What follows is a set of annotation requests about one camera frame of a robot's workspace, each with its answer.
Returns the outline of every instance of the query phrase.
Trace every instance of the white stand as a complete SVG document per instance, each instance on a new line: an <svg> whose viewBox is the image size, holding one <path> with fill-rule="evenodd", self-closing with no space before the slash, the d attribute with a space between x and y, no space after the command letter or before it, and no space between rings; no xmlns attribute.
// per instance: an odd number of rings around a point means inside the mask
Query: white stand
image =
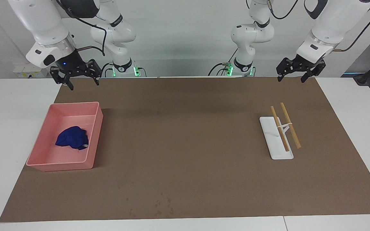
<svg viewBox="0 0 370 231"><path fill-rule="evenodd" d="M289 129L289 124L281 125L283 138L286 140L289 151L285 151L284 144L282 139L279 136L278 128L276 126L275 120L273 117L260 117L260 122L263 130L263 134L268 145L270 157L272 159L293 159L294 154L292 153L291 146L289 146L288 139L286 138L286 131Z"/></svg>

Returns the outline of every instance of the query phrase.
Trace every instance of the navy blue fabric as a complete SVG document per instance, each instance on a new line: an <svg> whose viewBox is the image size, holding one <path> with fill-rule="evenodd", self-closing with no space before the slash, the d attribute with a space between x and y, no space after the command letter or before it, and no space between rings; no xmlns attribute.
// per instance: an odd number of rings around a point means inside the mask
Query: navy blue fabric
<svg viewBox="0 0 370 231"><path fill-rule="evenodd" d="M58 135L56 146L71 146L74 149L85 149L88 145L88 136L86 135L86 130L81 129L78 126L73 126L65 129Z"/></svg>

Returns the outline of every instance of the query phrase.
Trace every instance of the pink tray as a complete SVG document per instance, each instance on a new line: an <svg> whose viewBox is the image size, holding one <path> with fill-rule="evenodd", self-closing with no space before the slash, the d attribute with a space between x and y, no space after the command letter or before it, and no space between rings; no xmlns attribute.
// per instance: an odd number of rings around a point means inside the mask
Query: pink tray
<svg viewBox="0 0 370 231"><path fill-rule="evenodd" d="M50 105L26 165L45 172L92 168L103 117L98 102ZM59 133L72 126L87 131L88 148L55 145Z"/></svg>

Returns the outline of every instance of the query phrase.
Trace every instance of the brown paper mat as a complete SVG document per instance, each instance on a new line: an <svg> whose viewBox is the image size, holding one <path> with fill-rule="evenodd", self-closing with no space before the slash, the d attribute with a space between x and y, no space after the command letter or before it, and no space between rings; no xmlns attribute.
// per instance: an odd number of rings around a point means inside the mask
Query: brown paper mat
<svg viewBox="0 0 370 231"><path fill-rule="evenodd" d="M94 168L24 167L0 222L370 214L370 173L315 79L72 81L56 103L104 114ZM285 122L281 101L293 160L270 158L259 122L271 105Z"/></svg>

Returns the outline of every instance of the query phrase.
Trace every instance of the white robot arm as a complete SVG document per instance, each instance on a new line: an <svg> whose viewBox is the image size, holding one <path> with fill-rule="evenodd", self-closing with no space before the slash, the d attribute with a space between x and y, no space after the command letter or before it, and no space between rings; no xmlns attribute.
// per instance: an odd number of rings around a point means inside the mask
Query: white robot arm
<svg viewBox="0 0 370 231"><path fill-rule="evenodd" d="M233 71L242 75L247 75L252 67L255 57L255 48L252 44L271 41L275 34L270 24L267 0L252 0L249 15L254 22L234 27L231 35L232 41L238 46L232 60Z"/></svg>
<svg viewBox="0 0 370 231"><path fill-rule="evenodd" d="M302 82L319 75L326 66L323 58L364 17L370 9L370 0L318 0L313 11L305 9L315 19L315 26L296 51L296 57L284 58L276 67L279 81L293 72L305 72Z"/></svg>
<svg viewBox="0 0 370 231"><path fill-rule="evenodd" d="M97 17L107 22L97 26L107 30L105 47L112 54L114 72L121 75L134 73L135 69L132 67L135 66L133 64L135 61L132 61L128 49L123 43L134 41L137 36L136 31L123 20L114 0L100 0L100 10ZM103 44L104 31L92 27L91 36L97 43Z"/></svg>
<svg viewBox="0 0 370 231"><path fill-rule="evenodd" d="M32 64L45 68L55 63L57 67L51 67L51 76L56 83L66 84L71 90L73 85L69 78L73 76L91 77L99 85L101 69L93 59L87 63L82 60L78 51L86 48L76 49L51 0L8 0L8 2L23 25L34 36L35 44L26 55ZM129 23L122 20L114 0L57 0L57 2L72 18L81 21L80 18L97 16L106 21L107 23L95 26L96 28L91 30L92 37L100 44L105 40L104 47L111 51L114 67L117 67L119 72L134 72L133 69L129 71L133 62L122 43L133 41L136 32Z"/></svg>

